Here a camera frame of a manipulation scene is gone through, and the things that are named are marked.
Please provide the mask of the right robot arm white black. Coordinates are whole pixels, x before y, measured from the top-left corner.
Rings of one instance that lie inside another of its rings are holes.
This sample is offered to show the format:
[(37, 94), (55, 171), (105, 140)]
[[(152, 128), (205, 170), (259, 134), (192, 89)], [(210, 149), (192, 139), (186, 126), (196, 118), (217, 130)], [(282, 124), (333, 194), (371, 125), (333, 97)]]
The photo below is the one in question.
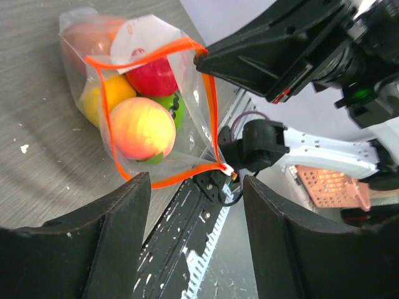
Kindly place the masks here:
[(270, 120), (245, 124), (222, 145), (234, 169), (278, 165), (334, 170), (377, 191), (398, 187), (398, 2), (276, 1), (234, 34), (196, 56), (199, 72), (278, 104), (306, 85), (342, 91), (347, 110), (373, 137), (348, 142)]

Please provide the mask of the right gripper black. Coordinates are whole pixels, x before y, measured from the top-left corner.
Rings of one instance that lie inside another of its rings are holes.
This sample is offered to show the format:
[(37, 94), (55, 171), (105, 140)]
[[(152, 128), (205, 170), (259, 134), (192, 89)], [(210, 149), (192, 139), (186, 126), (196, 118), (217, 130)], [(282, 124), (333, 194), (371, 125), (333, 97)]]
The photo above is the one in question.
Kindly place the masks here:
[(275, 104), (311, 81), (321, 92), (395, 77), (398, 1), (374, 1), (355, 17), (354, 24), (365, 31), (351, 42), (345, 25), (356, 12), (352, 1), (276, 1), (240, 30), (207, 46), (194, 63), (198, 71)]

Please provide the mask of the clear zip bag orange seal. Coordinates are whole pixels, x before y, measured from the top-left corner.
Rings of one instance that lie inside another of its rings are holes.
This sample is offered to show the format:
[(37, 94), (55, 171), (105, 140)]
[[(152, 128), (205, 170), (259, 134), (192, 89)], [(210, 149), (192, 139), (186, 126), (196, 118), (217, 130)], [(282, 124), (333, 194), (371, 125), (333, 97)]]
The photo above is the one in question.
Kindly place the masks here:
[(218, 96), (194, 60), (206, 49), (147, 14), (127, 19), (92, 7), (59, 17), (65, 72), (77, 108), (101, 135), (124, 179), (153, 189), (234, 170), (218, 146)]

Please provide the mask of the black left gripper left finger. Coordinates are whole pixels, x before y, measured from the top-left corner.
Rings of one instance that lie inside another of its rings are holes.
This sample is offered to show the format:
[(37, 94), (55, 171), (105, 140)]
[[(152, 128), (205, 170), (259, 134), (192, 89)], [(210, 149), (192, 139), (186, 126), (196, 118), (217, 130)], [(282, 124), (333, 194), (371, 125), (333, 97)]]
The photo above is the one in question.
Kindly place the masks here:
[(140, 173), (41, 227), (1, 229), (2, 298), (131, 298), (151, 197)]

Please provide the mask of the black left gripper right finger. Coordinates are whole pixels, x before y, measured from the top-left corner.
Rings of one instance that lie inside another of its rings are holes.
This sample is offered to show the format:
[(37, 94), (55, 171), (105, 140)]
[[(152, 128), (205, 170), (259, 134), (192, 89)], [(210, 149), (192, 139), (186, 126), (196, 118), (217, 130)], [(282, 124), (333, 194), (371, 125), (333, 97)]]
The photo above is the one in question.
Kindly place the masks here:
[(259, 298), (397, 298), (398, 217), (354, 227), (243, 183)]

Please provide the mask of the fake peach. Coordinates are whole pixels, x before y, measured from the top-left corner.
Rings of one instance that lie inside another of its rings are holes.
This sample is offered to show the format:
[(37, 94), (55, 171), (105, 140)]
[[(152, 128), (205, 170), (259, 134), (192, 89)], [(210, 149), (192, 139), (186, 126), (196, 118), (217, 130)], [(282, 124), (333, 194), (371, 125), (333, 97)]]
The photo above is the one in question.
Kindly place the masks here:
[(154, 100), (134, 97), (111, 112), (113, 141), (127, 159), (145, 161), (166, 157), (175, 144), (175, 122), (168, 110)]

